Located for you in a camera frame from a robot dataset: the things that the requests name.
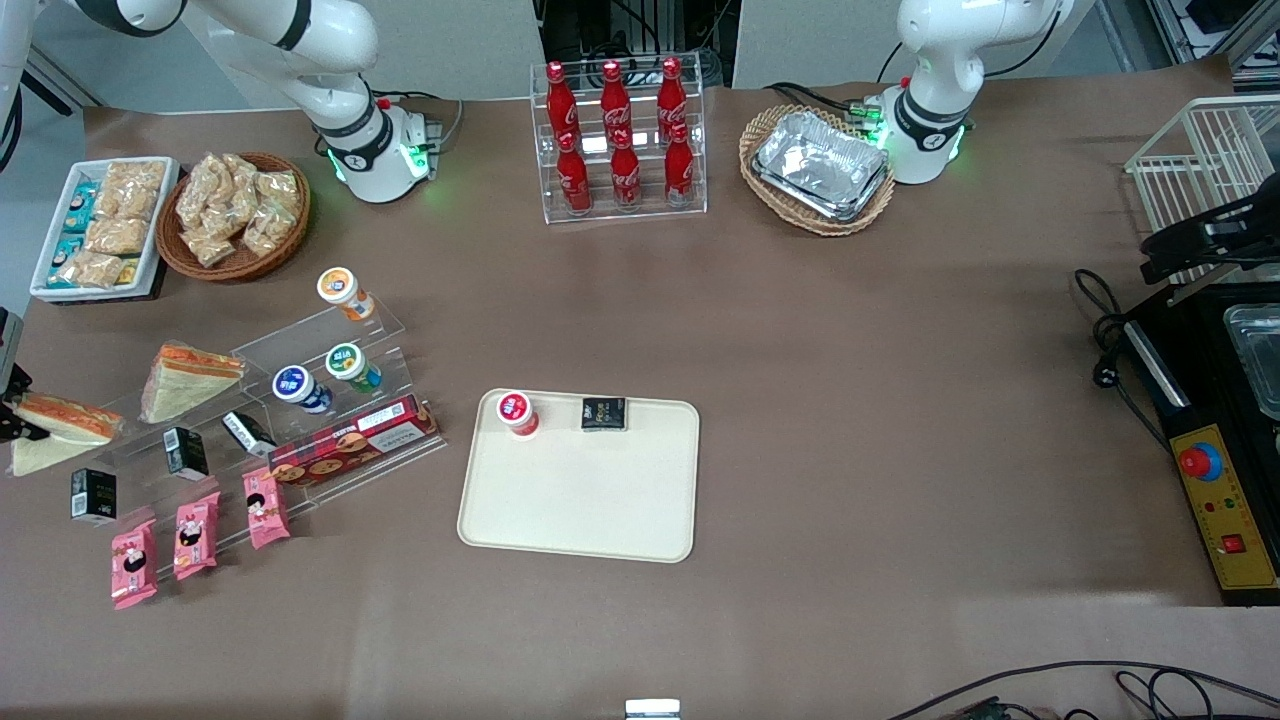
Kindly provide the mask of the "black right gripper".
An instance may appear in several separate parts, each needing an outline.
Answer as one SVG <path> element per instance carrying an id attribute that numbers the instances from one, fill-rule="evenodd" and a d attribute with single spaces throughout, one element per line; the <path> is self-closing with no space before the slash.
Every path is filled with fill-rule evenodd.
<path id="1" fill-rule="evenodd" d="M 5 401 L 15 401 L 31 387 L 29 374 L 17 361 L 24 323 L 20 316 L 0 309 L 1 316 L 1 443 L 15 439 L 41 441 L 50 437 L 49 430 L 17 415 L 17 410 Z"/>

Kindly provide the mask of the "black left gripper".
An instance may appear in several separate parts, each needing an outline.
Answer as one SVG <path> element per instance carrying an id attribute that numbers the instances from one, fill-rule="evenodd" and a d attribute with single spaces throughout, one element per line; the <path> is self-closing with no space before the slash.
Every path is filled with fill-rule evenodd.
<path id="1" fill-rule="evenodd" d="M 1147 284 L 1244 256 L 1277 256 L 1277 195 L 1257 197 L 1245 210 L 1206 214 L 1199 228 L 1164 228 L 1140 243 L 1140 252 Z"/>

